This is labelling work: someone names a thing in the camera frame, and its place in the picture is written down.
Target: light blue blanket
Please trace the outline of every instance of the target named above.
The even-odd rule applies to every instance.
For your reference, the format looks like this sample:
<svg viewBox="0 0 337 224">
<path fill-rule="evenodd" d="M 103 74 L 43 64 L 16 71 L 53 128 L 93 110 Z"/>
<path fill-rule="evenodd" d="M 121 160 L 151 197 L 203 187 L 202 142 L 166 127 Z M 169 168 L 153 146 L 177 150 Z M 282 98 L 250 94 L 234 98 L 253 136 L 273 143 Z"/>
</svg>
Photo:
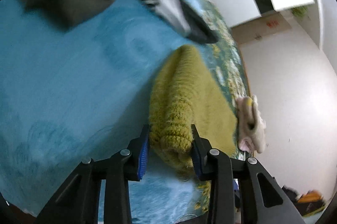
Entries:
<svg viewBox="0 0 337 224">
<path fill-rule="evenodd" d="M 202 0 L 187 1 L 202 13 Z M 116 0 L 70 31 L 40 10 L 24 12 L 18 0 L 1 0 L 3 196 L 37 215 L 81 158 L 108 158 L 125 148 L 147 123 L 154 76 L 183 44 L 192 42 L 139 0 Z M 212 47 L 195 46 L 215 71 Z M 133 223 L 170 224 L 201 214 L 197 185 L 150 153 L 143 180 L 130 183 Z"/>
</svg>

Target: green knitted fabric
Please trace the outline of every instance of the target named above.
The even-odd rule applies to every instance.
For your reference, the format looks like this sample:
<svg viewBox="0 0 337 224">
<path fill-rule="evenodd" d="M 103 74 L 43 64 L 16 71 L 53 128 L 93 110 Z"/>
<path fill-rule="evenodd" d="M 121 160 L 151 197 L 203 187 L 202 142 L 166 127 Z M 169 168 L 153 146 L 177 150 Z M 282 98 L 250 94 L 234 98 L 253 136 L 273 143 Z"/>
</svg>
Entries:
<svg viewBox="0 0 337 224">
<path fill-rule="evenodd" d="M 191 124 L 213 148 L 231 156 L 237 119 L 197 48 L 184 45 L 158 74 L 150 99 L 150 144 L 170 166 L 192 168 Z"/>
</svg>

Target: white wall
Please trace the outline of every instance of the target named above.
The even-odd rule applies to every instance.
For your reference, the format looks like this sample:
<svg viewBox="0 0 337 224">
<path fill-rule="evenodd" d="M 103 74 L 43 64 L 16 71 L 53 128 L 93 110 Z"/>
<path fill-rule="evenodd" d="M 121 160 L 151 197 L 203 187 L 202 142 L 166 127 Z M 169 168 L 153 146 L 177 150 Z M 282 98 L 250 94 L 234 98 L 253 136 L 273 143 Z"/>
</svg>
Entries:
<svg viewBox="0 0 337 224">
<path fill-rule="evenodd" d="M 269 145 L 257 158 L 281 186 L 317 189 L 329 199 L 337 172 L 337 76 L 307 33 L 287 20 L 291 30 L 240 47 L 267 124 Z"/>
<path fill-rule="evenodd" d="M 320 15 L 318 11 L 318 5 L 311 4 L 306 6 L 308 8 L 307 13 L 303 18 L 295 17 L 298 24 L 307 32 L 316 46 L 320 47 Z"/>
<path fill-rule="evenodd" d="M 337 73 L 337 2 L 318 0 L 321 23 L 321 48 Z"/>
</svg>

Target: floral patterned fabric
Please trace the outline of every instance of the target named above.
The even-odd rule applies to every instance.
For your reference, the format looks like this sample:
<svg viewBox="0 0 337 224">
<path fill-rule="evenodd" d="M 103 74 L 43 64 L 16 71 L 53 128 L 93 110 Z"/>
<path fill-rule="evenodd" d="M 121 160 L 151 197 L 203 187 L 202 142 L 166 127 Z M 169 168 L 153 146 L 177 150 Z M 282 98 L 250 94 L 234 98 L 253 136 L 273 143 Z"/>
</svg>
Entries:
<svg viewBox="0 0 337 224">
<path fill-rule="evenodd" d="M 152 81 L 183 44 L 199 49 L 235 112 L 248 90 L 237 46 L 210 0 L 186 1 L 217 29 L 217 44 L 183 38 L 140 0 L 116 0 L 67 32 L 40 10 L 0 1 L 0 191 L 9 202 L 37 215 L 83 157 L 108 158 L 138 137 Z M 134 224 L 171 224 L 207 210 L 209 184 L 150 152 L 129 193 Z"/>
</svg>

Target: orange cloth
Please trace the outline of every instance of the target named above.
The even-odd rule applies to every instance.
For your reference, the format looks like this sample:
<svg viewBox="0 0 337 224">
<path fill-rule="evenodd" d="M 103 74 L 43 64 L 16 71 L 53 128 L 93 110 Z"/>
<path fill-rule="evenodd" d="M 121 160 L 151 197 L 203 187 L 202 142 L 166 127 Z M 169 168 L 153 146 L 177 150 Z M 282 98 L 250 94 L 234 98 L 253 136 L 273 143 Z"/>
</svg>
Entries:
<svg viewBox="0 0 337 224">
<path fill-rule="evenodd" d="M 317 190 L 309 191 L 307 194 L 302 195 L 301 198 L 298 200 L 298 203 L 306 203 L 306 202 L 314 202 L 321 200 L 323 197 L 321 193 Z"/>
</svg>

